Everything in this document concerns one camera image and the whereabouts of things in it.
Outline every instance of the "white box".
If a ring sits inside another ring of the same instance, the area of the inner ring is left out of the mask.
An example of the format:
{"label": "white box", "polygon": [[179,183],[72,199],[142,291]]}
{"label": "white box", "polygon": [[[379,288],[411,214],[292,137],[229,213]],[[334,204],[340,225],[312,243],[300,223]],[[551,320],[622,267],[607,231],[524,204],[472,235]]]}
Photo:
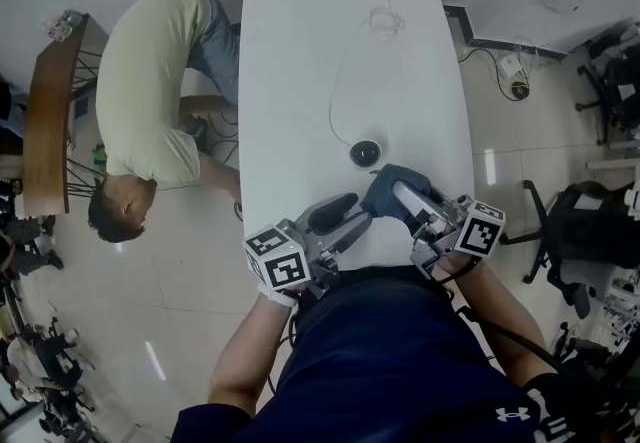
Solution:
{"label": "white box", "polygon": [[272,290],[284,290],[311,279],[302,246],[269,225],[243,243],[249,268]]}
{"label": "white box", "polygon": [[488,258],[498,246],[498,239],[507,222],[505,213],[480,201],[474,201],[468,212],[455,249]]}

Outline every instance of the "light green shirt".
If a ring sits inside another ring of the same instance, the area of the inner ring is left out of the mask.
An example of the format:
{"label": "light green shirt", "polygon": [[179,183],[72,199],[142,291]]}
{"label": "light green shirt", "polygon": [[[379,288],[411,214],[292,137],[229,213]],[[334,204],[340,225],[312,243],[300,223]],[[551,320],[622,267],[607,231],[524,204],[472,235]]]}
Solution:
{"label": "light green shirt", "polygon": [[116,24],[96,93],[109,174],[200,177],[196,143],[178,130],[178,106],[189,52],[210,20],[208,0],[139,0]]}

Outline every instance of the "man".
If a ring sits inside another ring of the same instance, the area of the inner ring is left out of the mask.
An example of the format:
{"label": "man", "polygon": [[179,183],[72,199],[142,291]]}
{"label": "man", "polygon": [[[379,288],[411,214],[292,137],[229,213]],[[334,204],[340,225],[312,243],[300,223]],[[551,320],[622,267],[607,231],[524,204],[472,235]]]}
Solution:
{"label": "man", "polygon": [[59,335],[45,340],[36,336],[32,339],[33,345],[21,336],[14,338],[7,349],[11,384],[20,380],[31,388],[73,390],[82,376],[82,369],[74,362],[71,369],[65,371],[59,355],[75,347],[76,338],[75,330],[69,331],[66,337]]}
{"label": "man", "polygon": [[[157,181],[202,179],[240,203],[240,175],[193,136],[194,115],[236,111],[238,38],[219,0],[139,0],[107,43],[96,94],[107,178],[89,205],[89,224],[108,242],[138,237]],[[224,98],[180,98],[186,67],[207,75]]]}
{"label": "man", "polygon": [[[440,267],[454,274],[469,260],[452,253]],[[442,287],[414,267],[341,278],[319,302],[302,294],[293,353],[256,415],[295,304],[291,293],[260,294],[218,360],[209,403],[180,413],[173,441],[512,443],[534,433],[537,442],[566,441],[555,439],[568,430],[558,417],[579,410],[576,391],[534,353],[485,332],[505,377]],[[456,282],[479,317],[544,347],[534,319],[482,262]],[[554,435],[539,439],[558,419]]]}
{"label": "man", "polygon": [[11,270],[28,276],[45,265],[64,269],[62,259],[53,249],[40,255],[24,247],[41,235],[53,235],[54,224],[55,216],[45,218],[42,223],[38,219],[12,219],[6,223],[4,231],[0,230],[0,272],[7,276]]}

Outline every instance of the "round black object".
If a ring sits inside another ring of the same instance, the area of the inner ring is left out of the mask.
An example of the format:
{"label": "round black object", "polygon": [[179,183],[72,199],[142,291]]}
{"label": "round black object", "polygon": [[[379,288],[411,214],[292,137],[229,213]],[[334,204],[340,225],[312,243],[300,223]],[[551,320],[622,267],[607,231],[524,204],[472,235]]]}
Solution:
{"label": "round black object", "polygon": [[378,143],[373,141],[360,141],[351,147],[349,157],[358,167],[371,167],[380,159],[382,150]]}
{"label": "round black object", "polygon": [[511,84],[511,94],[518,101],[528,98],[529,92],[529,86],[524,82],[514,82]]}

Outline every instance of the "tiled floor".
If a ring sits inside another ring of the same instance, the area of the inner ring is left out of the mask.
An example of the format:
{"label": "tiled floor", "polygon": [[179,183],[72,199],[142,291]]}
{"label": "tiled floor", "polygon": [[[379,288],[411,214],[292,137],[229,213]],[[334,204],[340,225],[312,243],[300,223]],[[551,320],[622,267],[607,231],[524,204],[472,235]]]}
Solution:
{"label": "tiled floor", "polygon": [[[452,29],[459,43],[455,22]],[[569,183],[590,178],[587,160],[604,156],[594,144],[594,114],[573,109],[594,93],[576,73],[584,60],[578,53],[534,71],[531,96],[510,102],[492,82],[484,55],[461,65],[476,197],[505,210],[508,231],[518,234],[537,225],[523,179],[533,180],[549,203]],[[87,150],[98,140],[91,116],[76,125],[76,140],[76,156],[88,162]],[[616,187],[629,174],[598,178]],[[72,200],[70,214],[58,220],[55,246],[67,268],[42,269],[22,281],[29,316],[47,322],[51,303],[64,326],[80,331],[82,351],[98,368],[85,381],[106,435],[120,440],[134,423],[168,435],[181,408],[204,401],[212,367],[256,297],[241,224],[225,194],[202,186],[163,190],[142,237],[111,245],[87,228],[87,201]],[[499,248],[491,264],[549,342],[561,321],[576,317],[544,271],[522,285],[534,253],[535,244]],[[286,354],[283,349],[277,369]],[[145,434],[136,441],[160,441],[153,430]]]}

